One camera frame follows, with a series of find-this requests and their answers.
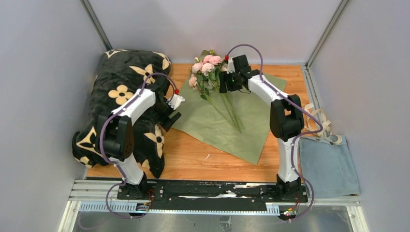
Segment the pink fake flower bouquet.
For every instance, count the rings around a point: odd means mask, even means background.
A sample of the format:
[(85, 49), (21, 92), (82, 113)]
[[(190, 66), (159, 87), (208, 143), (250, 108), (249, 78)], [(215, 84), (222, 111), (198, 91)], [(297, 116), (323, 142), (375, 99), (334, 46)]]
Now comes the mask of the pink fake flower bouquet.
[(204, 50), (194, 58), (190, 67), (188, 85), (199, 91), (200, 97), (211, 104), (214, 110), (238, 132), (244, 126), (234, 109), (232, 98), (228, 93), (219, 93), (219, 74), (226, 71), (227, 63), (213, 49)]

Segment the green and peach wrapping paper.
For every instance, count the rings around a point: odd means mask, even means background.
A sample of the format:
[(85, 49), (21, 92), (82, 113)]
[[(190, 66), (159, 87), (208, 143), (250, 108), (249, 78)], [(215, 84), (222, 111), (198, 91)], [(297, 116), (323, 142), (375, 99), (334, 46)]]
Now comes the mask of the green and peach wrapping paper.
[(185, 102), (173, 128), (256, 165), (269, 134), (269, 106), (255, 93), (219, 93), (215, 75), (190, 73), (180, 88)]

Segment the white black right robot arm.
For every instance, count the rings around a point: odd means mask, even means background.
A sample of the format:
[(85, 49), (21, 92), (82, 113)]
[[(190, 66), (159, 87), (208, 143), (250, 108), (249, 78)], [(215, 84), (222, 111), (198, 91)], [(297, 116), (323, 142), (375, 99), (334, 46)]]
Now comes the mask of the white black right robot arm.
[(298, 171), (298, 136), (304, 127), (298, 95), (289, 95), (274, 86), (261, 70), (253, 70), (245, 55), (230, 57), (224, 61), (227, 69), (220, 75), (220, 93), (239, 91), (243, 88), (256, 94), (270, 107), (269, 126), (279, 145), (279, 171), (272, 190), (261, 191), (265, 198), (277, 197), (283, 202), (295, 198), (301, 191), (302, 180)]

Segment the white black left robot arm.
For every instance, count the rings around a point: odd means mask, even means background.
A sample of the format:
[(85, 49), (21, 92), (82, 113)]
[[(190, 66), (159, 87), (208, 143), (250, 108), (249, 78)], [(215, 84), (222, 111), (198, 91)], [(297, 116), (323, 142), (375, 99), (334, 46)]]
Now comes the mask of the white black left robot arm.
[(137, 200), (148, 194), (146, 175), (137, 165), (133, 155), (133, 125), (149, 108), (155, 107), (160, 114), (160, 124), (165, 131), (181, 117), (176, 109), (184, 102), (176, 84), (166, 74), (165, 77), (173, 88), (173, 95), (166, 99), (166, 90), (161, 85), (143, 82), (136, 93), (120, 107), (109, 113), (100, 114), (96, 126), (96, 148), (105, 162), (114, 165), (122, 176), (122, 189), (129, 190)]

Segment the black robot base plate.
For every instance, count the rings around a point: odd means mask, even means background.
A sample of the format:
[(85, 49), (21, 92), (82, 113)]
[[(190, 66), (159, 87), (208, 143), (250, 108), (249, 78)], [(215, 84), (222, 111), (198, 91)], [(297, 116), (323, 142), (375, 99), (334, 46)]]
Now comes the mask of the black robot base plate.
[(119, 200), (147, 200), (152, 209), (182, 211), (265, 211), (267, 203), (295, 206), (307, 203), (304, 186), (295, 198), (281, 200), (265, 198), (261, 191), (272, 190), (276, 183), (196, 181), (196, 180), (147, 180), (147, 192), (141, 198), (130, 190), (119, 187)]

